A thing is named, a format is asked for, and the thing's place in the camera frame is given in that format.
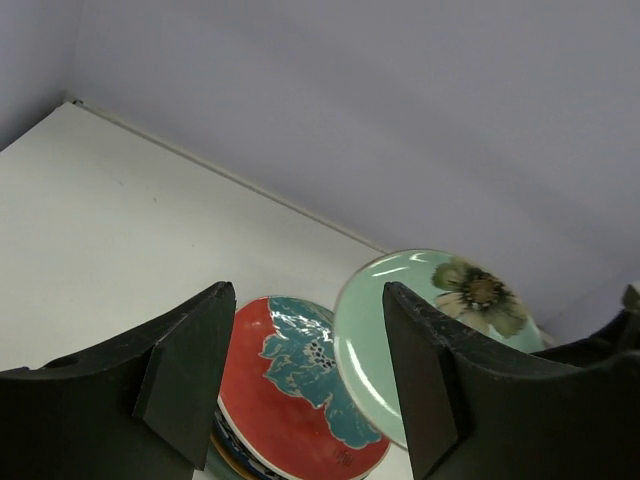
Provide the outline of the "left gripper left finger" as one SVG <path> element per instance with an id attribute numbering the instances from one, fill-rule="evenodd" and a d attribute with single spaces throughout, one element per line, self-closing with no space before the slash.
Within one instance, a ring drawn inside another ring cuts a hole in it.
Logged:
<path id="1" fill-rule="evenodd" d="M 218 282 L 38 369 L 1 374 L 5 479 L 190 479 L 206 465 L 236 310 Z"/>

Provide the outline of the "mint green flower plate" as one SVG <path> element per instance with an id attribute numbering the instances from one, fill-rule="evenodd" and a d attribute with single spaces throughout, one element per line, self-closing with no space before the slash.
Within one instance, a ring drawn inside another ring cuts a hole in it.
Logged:
<path id="1" fill-rule="evenodd" d="M 359 411 L 384 436 L 406 448 L 406 436 L 386 333 L 383 290 L 400 282 L 445 315 L 526 353 L 545 337 L 516 293 L 495 274 L 441 250 L 387 254 L 359 269 L 334 307 L 334 355 Z"/>

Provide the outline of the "plain teal plate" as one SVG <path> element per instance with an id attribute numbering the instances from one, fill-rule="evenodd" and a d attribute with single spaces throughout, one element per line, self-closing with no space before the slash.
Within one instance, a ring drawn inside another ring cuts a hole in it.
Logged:
<path id="1" fill-rule="evenodd" d="M 223 458 L 213 443 L 209 444 L 206 457 L 206 470 L 219 480 L 243 480 L 230 464 Z"/>

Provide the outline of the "blue floral white plate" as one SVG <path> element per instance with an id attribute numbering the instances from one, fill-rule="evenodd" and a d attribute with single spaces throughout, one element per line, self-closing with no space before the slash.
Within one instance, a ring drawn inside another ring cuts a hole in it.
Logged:
<path id="1" fill-rule="evenodd" d="M 225 444 L 231 455 L 258 479 L 282 479 L 282 476 L 263 465 L 233 432 L 219 408 L 215 411 L 213 432 Z"/>

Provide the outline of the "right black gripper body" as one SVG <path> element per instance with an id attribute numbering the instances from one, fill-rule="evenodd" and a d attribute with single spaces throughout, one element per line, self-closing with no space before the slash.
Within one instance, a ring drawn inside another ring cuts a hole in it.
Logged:
<path id="1" fill-rule="evenodd" d="M 617 316 L 588 337 L 535 353 L 549 361 L 586 368 L 626 351 L 639 351 L 639 283 L 629 284 Z"/>

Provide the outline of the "red teal flower plate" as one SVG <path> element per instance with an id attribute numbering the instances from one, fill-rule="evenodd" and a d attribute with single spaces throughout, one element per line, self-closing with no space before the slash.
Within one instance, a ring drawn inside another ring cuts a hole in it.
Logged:
<path id="1" fill-rule="evenodd" d="M 365 479 L 390 448 L 340 378 L 332 312 L 310 300 L 265 296 L 236 311 L 218 408 L 282 479 Z"/>

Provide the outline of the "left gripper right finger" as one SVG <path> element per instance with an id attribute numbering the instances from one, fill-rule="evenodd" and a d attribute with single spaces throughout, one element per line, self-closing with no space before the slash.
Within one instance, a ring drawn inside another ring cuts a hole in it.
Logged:
<path id="1" fill-rule="evenodd" d="M 417 479 L 635 479 L 639 351 L 586 368 L 501 344 L 399 282 L 383 291 Z"/>

